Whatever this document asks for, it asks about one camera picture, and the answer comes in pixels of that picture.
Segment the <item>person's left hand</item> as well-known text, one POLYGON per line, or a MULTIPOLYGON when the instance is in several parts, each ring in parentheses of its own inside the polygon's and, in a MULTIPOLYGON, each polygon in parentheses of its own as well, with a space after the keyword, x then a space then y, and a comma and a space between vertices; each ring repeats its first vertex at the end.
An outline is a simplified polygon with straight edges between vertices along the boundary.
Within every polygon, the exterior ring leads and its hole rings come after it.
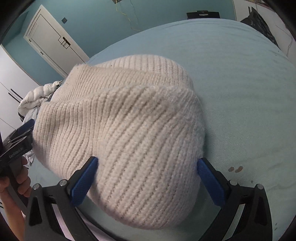
MULTIPOLYGON (((25 157, 21 157, 17 161, 16 170, 13 173, 16 183, 16 192, 24 197, 29 197, 32 191, 31 180, 28 176, 28 169, 26 167, 28 161, 25 157)), ((10 178, 7 176, 1 177, 1 200, 10 198, 8 186, 10 185, 10 178)))

